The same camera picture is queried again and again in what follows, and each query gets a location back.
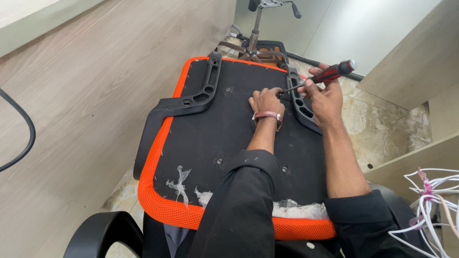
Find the black shirt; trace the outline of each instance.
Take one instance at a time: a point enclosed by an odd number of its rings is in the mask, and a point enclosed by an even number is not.
[[[279,182],[276,157],[264,150],[240,151],[210,199],[189,257],[339,257],[327,241],[275,241],[273,193]],[[379,190],[325,201],[346,258],[425,257],[387,233],[398,230]]]

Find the brown leather watch strap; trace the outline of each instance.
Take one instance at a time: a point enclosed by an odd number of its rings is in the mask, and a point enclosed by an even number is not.
[[[276,112],[272,112],[272,111],[255,112],[255,114],[253,114],[253,117],[252,117],[252,119],[255,120],[255,125],[257,125],[256,118],[262,118],[262,117],[275,118],[277,120],[276,132],[279,132],[279,129],[282,126],[282,117],[280,116],[280,114]]]

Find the person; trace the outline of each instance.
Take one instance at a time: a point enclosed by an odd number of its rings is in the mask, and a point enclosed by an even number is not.
[[[321,63],[319,68],[328,66]],[[321,72],[311,68],[311,74]],[[337,79],[320,90],[310,79],[298,88],[311,99],[314,121],[323,132],[326,184],[325,206],[335,225],[345,257],[424,257],[388,235],[397,230],[379,190],[372,191],[354,154],[341,117],[343,97]],[[253,92],[254,112],[284,115],[277,99],[280,88]],[[278,121],[260,118],[246,150],[228,163],[230,171],[210,199],[194,237],[189,257],[339,257],[324,245],[307,241],[275,241],[273,193],[280,166],[274,156]]]

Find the black chair armrest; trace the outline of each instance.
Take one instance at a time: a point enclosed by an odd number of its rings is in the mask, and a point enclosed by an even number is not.
[[[64,258],[104,258],[115,242],[124,244],[134,255],[142,257],[143,234],[129,213],[97,213],[78,227]]]
[[[416,216],[409,205],[398,194],[387,187],[377,184],[370,184],[370,187],[372,190],[381,191],[382,197],[389,206],[389,210],[391,211],[394,222],[397,224],[398,228],[409,228],[409,220]],[[424,240],[422,239],[421,234],[423,233],[424,232],[421,230],[411,230],[408,232],[400,233],[400,235],[405,236],[407,241],[415,247],[431,253],[429,247],[427,247]]]

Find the plastic wrap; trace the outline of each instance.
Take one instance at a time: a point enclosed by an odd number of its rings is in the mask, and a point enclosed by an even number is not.
[[[274,202],[273,217],[286,219],[328,219],[328,214],[323,203],[298,206],[296,201],[287,199]]]
[[[186,188],[182,183],[183,181],[185,181],[185,179],[190,174],[191,169],[182,171],[182,168],[183,168],[182,166],[177,167],[177,170],[179,171],[179,183],[174,184],[173,181],[169,181],[168,179],[168,181],[166,182],[166,185],[176,190],[175,191],[175,194],[177,195],[176,201],[178,201],[179,195],[183,195],[183,203],[185,204],[186,208],[188,208],[188,196],[186,196],[186,193],[185,193]]]
[[[195,193],[198,196],[199,204],[202,205],[202,209],[205,209],[207,204],[209,203],[210,198],[212,197],[212,192],[202,192],[198,191],[198,187],[195,188]]]

